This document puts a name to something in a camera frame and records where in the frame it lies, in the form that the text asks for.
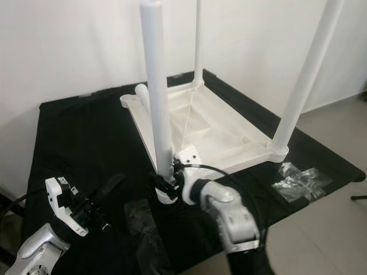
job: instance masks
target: black table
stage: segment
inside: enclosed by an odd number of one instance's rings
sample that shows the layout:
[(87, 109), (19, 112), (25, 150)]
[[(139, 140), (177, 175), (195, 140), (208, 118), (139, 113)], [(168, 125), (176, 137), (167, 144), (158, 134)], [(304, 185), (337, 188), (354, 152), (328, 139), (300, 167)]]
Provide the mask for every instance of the black table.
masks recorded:
[[(193, 79), (193, 73), (170, 77), (169, 86)], [(205, 85), (231, 105), (269, 137), (273, 137), (279, 118), (253, 100), (204, 71)], [(78, 239), (61, 257), (53, 274), (138, 274), (135, 261), (136, 241), (129, 235), (124, 204), (148, 198), (162, 241), (176, 272), (181, 272), (221, 250), (214, 222), (197, 206), (177, 202), (164, 206), (151, 195), (148, 173), (154, 169), (128, 109), (122, 108), (120, 96), (134, 93), (134, 85), (106, 89), (88, 97), (72, 97), (43, 103), (40, 106), (36, 146), (28, 192), (44, 187), (44, 180), (66, 176), (79, 190), (90, 194), (109, 177), (122, 173), (122, 189), (103, 206), (114, 229), (107, 234), (93, 233)], [(295, 129), (289, 143), (286, 161), (300, 170), (315, 167), (333, 182), (325, 187), (327, 194), (349, 182), (364, 180), (365, 174), (302, 131)], [(280, 164), (262, 163), (235, 173), (239, 182), (257, 199), (266, 225), (306, 207), (308, 200), (288, 203), (271, 185), (281, 180)], [(233, 186), (227, 179), (223, 184)], [(236, 186), (246, 199), (243, 185)], [(53, 213), (46, 195), (27, 200), (22, 240), (26, 240)]]

